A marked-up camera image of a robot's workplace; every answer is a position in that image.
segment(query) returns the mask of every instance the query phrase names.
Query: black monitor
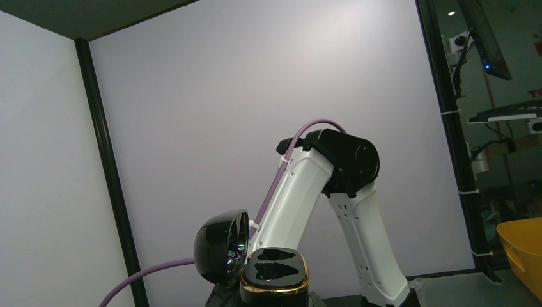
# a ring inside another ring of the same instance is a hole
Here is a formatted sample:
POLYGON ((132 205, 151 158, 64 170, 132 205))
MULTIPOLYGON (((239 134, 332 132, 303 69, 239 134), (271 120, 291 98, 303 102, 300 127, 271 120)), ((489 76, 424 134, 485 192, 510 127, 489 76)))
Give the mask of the black monitor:
POLYGON ((488 75, 511 80, 512 75, 479 0, 458 0, 458 3, 488 75))

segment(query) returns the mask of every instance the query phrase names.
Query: gray table surface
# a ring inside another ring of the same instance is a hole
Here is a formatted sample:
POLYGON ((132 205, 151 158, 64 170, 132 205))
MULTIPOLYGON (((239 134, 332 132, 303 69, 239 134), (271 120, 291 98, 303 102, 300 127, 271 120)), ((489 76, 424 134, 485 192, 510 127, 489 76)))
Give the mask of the gray table surface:
MULTIPOLYGON (((498 271, 503 283, 493 283, 482 273, 423 278, 410 282, 422 307, 542 307, 542 303, 510 270, 498 271)), ((327 307, 360 306, 359 296, 323 300, 327 307)))

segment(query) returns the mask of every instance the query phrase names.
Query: white arm segment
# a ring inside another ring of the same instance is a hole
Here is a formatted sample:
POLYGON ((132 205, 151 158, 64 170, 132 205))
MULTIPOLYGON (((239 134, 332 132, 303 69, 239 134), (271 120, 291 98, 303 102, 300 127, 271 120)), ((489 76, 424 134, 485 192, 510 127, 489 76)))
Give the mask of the white arm segment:
POLYGON ((331 178, 333 165, 314 148, 294 149, 291 163, 277 186, 250 242, 248 255, 259 248, 297 249, 314 204, 331 178))
POLYGON ((375 184, 355 198, 331 194, 329 203, 341 223, 357 269, 360 292, 378 306, 400 306, 410 291, 397 265, 378 208, 375 184))

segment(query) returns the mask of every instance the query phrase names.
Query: robotic arm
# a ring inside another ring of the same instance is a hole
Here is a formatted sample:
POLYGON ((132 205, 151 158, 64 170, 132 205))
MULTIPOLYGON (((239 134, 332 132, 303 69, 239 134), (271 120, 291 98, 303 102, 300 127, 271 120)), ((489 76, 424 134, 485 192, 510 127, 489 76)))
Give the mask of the robotic arm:
MULTIPOLYGON (((284 155, 291 139, 281 141, 284 155)), ((415 306, 415 296, 393 255, 373 182, 379 170, 369 141, 324 129, 296 144, 291 160, 256 232, 248 254, 257 249, 297 249, 321 193, 328 198, 346 236, 360 292, 368 306, 415 306)))

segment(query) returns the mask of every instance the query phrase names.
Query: black frame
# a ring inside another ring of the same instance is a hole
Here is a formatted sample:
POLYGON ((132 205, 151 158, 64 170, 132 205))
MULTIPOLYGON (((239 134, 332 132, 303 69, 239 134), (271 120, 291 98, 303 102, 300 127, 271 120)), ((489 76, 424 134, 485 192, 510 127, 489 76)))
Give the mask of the black frame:
MULTIPOLYGON (((442 45, 440 30, 438 28, 437 14, 433 0, 415 0, 426 43, 427 53, 433 74, 433 82, 437 91, 440 111, 457 111, 452 82, 449 77, 446 53, 442 45)), ((448 148, 452 157, 452 164, 459 191, 475 191, 474 174, 470 166, 467 144, 461 129, 461 121, 457 112, 442 116, 446 133, 448 148)), ((480 214, 481 197, 477 193, 460 194, 461 207, 467 225, 468 239, 473 253, 486 256, 475 256, 474 264, 477 272, 483 272, 490 280, 502 281, 493 270, 493 263, 488 241, 486 238, 482 216, 480 214)))
MULTIPOLYGON (((141 271, 141 267, 139 266, 139 259, 137 258, 136 245, 134 237, 132 236, 130 219, 128 218, 128 211, 126 210, 126 203, 122 193, 122 186, 120 184, 120 177, 113 153, 111 137, 109 136, 107 121, 105 120, 104 105, 100 95, 100 88, 98 87, 98 79, 96 78, 88 41, 78 38, 74 42, 75 48, 77 49, 79 66, 81 67, 90 114, 92 116, 94 132, 96 133, 96 140, 98 141, 98 148, 102 158, 105 181, 107 182, 107 190, 109 191, 109 198, 111 199, 111 206, 115 217, 124 262, 126 264, 128 275, 130 276, 141 271)), ((143 279, 133 282, 131 284, 131 289, 135 305, 137 307, 148 307, 149 301, 143 279)))

